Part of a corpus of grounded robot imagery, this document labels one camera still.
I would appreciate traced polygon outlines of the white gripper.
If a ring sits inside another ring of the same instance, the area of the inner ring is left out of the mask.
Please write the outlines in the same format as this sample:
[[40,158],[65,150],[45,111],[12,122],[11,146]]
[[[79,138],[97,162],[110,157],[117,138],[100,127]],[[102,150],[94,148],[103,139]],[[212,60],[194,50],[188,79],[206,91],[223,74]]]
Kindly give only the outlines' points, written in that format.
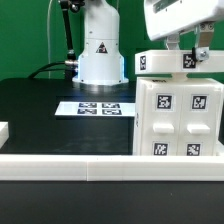
[[144,16],[150,40],[168,36],[168,50],[179,50],[180,37],[176,33],[189,32],[197,25],[195,58],[204,61],[209,58],[213,22],[224,20],[224,0],[144,0]]

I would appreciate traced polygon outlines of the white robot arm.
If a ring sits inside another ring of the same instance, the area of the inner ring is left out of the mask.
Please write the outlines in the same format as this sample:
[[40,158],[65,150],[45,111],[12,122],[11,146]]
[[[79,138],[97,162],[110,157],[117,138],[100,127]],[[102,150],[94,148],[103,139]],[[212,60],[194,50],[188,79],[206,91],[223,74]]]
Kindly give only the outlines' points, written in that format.
[[[224,0],[144,0],[143,7],[149,39],[163,40],[167,48],[137,53],[137,74],[224,72],[224,50],[210,48],[214,24],[224,21]],[[123,82],[116,9],[106,0],[87,0],[84,27],[84,51],[74,80],[93,85]]]

